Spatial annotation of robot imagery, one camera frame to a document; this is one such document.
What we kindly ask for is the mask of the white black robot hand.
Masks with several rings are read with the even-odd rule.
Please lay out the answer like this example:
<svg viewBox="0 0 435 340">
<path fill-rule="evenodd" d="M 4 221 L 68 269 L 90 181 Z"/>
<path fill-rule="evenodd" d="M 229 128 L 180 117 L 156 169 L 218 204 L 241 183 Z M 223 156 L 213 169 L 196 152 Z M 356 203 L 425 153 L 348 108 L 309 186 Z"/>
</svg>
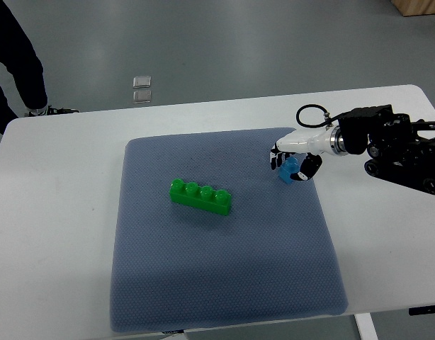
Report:
<svg viewBox="0 0 435 340">
<path fill-rule="evenodd" d="M 288 157 L 295 157 L 300 165 L 298 173 L 291 175 L 293 181 L 308 181 L 322 165 L 321 154 L 342 156 L 346 154 L 339 127 L 312 130 L 295 130 L 275 142 L 270 151 L 270 164 L 274 170 Z"/>
</svg>

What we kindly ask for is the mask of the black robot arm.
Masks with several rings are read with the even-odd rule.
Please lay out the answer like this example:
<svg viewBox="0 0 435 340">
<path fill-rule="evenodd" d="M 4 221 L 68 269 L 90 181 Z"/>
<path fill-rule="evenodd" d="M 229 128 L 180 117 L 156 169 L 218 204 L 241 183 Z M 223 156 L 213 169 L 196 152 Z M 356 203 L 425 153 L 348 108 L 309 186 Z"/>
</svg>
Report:
<svg viewBox="0 0 435 340">
<path fill-rule="evenodd" d="M 364 164 L 369 176 L 435 195 L 435 121 L 412 122 L 391 105 L 355 108 L 337 116 L 344 149 L 370 156 Z"/>
</svg>

